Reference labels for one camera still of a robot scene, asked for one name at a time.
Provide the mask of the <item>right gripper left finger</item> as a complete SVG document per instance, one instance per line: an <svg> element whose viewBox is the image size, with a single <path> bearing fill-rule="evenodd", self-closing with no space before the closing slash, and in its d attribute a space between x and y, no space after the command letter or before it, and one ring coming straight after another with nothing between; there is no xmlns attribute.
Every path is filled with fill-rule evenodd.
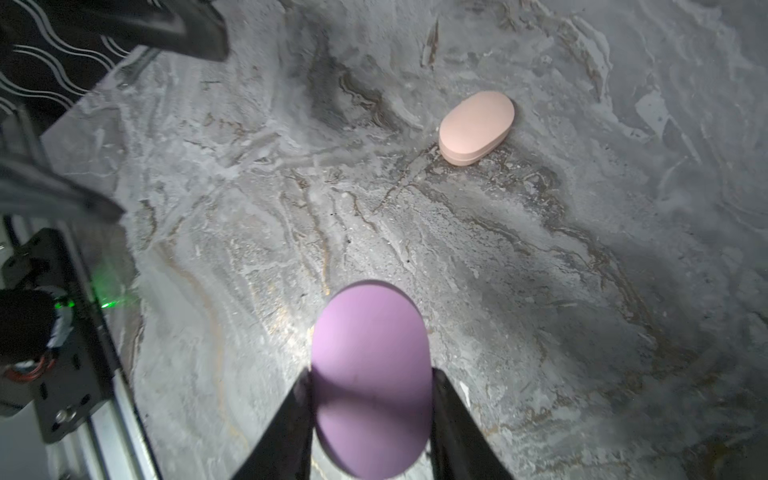
<svg viewBox="0 0 768 480"><path fill-rule="evenodd" d="M304 368L232 479L309 479L314 425L311 375Z"/></svg>

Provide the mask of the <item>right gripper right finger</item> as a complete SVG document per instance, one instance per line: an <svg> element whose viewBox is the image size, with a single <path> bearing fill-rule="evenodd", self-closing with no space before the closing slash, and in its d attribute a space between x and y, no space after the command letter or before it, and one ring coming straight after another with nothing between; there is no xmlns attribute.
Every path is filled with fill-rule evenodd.
<svg viewBox="0 0 768 480"><path fill-rule="evenodd" d="M513 480L444 371L433 371L430 462L434 479Z"/></svg>

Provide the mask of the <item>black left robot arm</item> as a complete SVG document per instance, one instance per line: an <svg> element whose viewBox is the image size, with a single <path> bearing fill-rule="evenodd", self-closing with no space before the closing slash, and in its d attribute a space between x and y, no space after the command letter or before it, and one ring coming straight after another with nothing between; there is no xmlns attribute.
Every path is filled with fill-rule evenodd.
<svg viewBox="0 0 768 480"><path fill-rule="evenodd" d="M55 173L40 135L72 109L131 48L222 62L223 16L209 1L4 1L1 4L1 212L113 224L124 210Z"/></svg>

